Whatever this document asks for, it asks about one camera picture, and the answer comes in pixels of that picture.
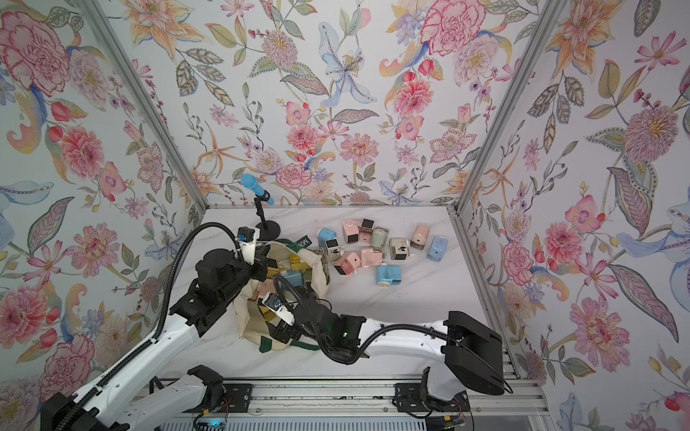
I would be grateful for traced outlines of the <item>pink square pencil sharpener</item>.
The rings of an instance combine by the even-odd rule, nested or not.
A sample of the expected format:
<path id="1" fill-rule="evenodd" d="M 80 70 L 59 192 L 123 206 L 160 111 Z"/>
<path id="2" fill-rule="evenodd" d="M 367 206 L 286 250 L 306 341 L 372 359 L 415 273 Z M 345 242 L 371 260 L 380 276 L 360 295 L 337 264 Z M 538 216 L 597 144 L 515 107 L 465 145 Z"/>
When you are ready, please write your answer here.
<path id="1" fill-rule="evenodd" d="M 356 274 L 361 267 L 361 258 L 356 252 L 344 253 L 334 262 L 334 269 L 342 276 Z"/>

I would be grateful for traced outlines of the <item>cream green tote bag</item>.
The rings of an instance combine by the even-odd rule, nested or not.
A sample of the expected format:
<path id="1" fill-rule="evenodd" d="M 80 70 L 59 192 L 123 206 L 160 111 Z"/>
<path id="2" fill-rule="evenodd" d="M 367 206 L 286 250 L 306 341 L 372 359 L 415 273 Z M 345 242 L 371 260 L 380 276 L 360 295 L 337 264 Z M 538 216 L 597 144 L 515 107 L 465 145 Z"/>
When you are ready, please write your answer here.
<path id="1" fill-rule="evenodd" d="M 268 268 L 267 278 L 262 282 L 250 281 L 234 301 L 239 338 L 255 344 L 262 353 L 280 351 L 288 347 L 309 351 L 319 349 L 314 341 L 307 338 L 302 338 L 294 344 L 274 340 L 269 334 L 268 323 L 277 323 L 278 317 L 262 304 L 264 296 L 276 293 L 285 306 L 298 303 L 299 299 L 314 300 L 327 305 L 325 296 L 331 281 L 328 262 L 322 251 L 305 247 L 305 240 L 307 239 L 303 238 L 301 242 L 278 240 L 262 244 L 257 255 L 264 255 Z M 289 264 L 291 254 L 299 255 L 312 269 L 292 270 Z"/>

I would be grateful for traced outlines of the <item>blue round-front pencil sharpener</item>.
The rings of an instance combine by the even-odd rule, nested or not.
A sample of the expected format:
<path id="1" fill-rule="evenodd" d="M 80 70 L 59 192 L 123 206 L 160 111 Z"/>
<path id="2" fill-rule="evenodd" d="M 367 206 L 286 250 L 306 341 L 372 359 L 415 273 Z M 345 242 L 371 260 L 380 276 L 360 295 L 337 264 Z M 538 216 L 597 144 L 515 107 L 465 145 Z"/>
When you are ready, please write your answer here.
<path id="1" fill-rule="evenodd" d="M 402 269 L 394 265 L 377 267 L 376 280 L 379 287 L 398 286 L 402 283 Z"/>

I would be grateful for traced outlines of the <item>pale green cube sharpener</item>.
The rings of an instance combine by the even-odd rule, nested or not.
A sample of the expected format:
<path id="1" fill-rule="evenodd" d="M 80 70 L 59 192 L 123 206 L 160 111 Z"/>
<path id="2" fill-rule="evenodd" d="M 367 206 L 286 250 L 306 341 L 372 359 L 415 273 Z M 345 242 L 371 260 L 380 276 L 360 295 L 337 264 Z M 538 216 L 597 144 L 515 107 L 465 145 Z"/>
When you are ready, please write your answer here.
<path id="1" fill-rule="evenodd" d="M 336 262 L 344 254 L 343 247 L 337 238 L 325 241 L 323 243 L 323 250 L 325 251 L 326 261 L 329 263 Z"/>

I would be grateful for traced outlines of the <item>light blue pencil sharpener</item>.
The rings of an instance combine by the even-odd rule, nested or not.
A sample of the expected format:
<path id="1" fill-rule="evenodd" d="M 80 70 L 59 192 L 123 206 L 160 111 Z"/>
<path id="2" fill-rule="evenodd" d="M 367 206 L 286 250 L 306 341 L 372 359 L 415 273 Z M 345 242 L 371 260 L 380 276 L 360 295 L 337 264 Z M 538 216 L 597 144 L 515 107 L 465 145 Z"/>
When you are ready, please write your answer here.
<path id="1" fill-rule="evenodd" d="M 329 229 L 329 228 L 321 228 L 317 232 L 317 240 L 318 244 L 321 248 L 327 248 L 328 247 L 328 242 L 336 240 L 337 239 L 337 233 L 336 231 Z"/>

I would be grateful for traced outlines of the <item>large pink pencil sharpener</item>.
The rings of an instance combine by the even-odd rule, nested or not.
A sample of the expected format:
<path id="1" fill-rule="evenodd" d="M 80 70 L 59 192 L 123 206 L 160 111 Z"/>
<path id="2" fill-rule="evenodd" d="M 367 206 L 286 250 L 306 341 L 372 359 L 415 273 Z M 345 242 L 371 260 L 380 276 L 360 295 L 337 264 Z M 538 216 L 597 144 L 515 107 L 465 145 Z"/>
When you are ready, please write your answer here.
<path id="1" fill-rule="evenodd" d="M 355 244 L 359 241 L 359 225 L 354 219 L 348 219 L 342 223 L 343 234 L 347 244 Z"/>

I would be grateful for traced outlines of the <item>cream pencil sharpener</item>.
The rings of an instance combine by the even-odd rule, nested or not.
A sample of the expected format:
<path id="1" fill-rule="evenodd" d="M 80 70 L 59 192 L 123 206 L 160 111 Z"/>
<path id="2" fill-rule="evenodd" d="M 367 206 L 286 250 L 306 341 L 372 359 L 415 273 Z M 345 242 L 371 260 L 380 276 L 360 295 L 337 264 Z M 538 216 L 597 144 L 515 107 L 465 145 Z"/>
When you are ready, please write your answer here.
<path id="1" fill-rule="evenodd" d="M 413 256 L 413 247 L 406 238 L 395 237 L 389 240 L 391 260 L 407 260 Z"/>

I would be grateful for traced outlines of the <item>mint green pencil sharpener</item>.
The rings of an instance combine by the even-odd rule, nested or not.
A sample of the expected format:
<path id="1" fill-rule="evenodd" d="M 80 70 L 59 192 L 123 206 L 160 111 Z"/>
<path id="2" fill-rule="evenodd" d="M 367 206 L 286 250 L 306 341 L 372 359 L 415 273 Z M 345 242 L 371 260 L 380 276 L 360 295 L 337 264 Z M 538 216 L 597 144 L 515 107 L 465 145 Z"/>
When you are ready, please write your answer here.
<path id="1" fill-rule="evenodd" d="M 381 250 L 386 246 L 389 231 L 386 228 L 376 227 L 373 229 L 370 244 L 373 248 Z"/>

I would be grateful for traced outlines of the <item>small pink pencil sharpener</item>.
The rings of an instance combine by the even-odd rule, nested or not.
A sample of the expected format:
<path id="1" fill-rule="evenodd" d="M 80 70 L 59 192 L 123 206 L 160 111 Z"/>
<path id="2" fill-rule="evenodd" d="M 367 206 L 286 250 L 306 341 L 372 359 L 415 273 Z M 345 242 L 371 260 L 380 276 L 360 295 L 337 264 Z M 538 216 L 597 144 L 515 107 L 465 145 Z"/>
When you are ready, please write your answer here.
<path id="1" fill-rule="evenodd" d="M 371 219 L 363 218 L 359 223 L 359 240 L 361 242 L 371 242 L 375 222 Z"/>

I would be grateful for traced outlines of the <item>pink round pencil sharpener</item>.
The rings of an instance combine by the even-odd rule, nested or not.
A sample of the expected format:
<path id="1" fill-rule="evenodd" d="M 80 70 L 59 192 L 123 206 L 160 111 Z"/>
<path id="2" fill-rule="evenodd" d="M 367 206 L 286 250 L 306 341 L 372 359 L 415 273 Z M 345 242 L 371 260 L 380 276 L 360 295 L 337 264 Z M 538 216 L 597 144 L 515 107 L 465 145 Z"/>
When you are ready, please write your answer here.
<path id="1" fill-rule="evenodd" d="M 411 247 L 423 250 L 428 241 L 430 231 L 429 226 L 426 224 L 418 224 L 411 236 Z"/>

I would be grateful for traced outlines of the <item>blue cube pencil sharpener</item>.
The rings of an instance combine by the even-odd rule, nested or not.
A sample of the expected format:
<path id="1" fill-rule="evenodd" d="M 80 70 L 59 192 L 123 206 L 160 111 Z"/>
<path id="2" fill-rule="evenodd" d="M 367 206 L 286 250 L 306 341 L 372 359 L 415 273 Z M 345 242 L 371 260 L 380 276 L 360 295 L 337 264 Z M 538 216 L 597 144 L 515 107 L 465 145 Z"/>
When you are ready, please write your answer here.
<path id="1" fill-rule="evenodd" d="M 447 252 L 448 242 L 449 241 L 447 238 L 443 236 L 435 236 L 431 241 L 431 245 L 429 246 L 427 258 L 434 262 L 442 261 Z"/>

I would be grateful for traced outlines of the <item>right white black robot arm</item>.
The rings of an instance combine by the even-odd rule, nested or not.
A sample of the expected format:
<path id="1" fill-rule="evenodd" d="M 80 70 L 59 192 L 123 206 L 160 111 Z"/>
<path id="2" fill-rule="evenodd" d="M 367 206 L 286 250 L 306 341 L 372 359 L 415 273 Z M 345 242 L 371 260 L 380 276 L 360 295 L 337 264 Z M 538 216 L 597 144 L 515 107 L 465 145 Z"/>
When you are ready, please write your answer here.
<path id="1" fill-rule="evenodd" d="M 280 320 L 268 325 L 273 339 L 293 344 L 308 337 L 326 357 L 343 366 L 378 356 L 439 363 L 422 373 L 422 398 L 429 406 L 457 402 L 468 391 L 492 396 L 513 393 L 503 373 L 502 337 L 465 312 L 451 311 L 444 321 L 411 324 L 336 314 L 318 301 L 281 300 L 275 294 L 264 298 L 262 306 Z"/>

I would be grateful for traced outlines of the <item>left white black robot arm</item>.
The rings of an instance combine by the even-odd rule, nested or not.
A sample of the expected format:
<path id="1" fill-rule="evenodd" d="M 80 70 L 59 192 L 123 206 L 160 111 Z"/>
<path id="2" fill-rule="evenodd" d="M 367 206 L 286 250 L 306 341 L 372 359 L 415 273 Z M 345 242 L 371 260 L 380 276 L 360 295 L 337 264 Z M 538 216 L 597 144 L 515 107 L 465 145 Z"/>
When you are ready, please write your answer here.
<path id="1" fill-rule="evenodd" d="M 207 252 L 195 266 L 197 278 L 170 307 L 163 328 L 138 343 L 96 381 L 72 395 L 52 396 L 41 408 L 41 429 L 133 430 L 134 420 L 125 420 L 125 409 L 135 395 L 208 332 L 250 281 L 266 280 L 269 249 L 260 248 L 252 263 L 225 249 Z"/>

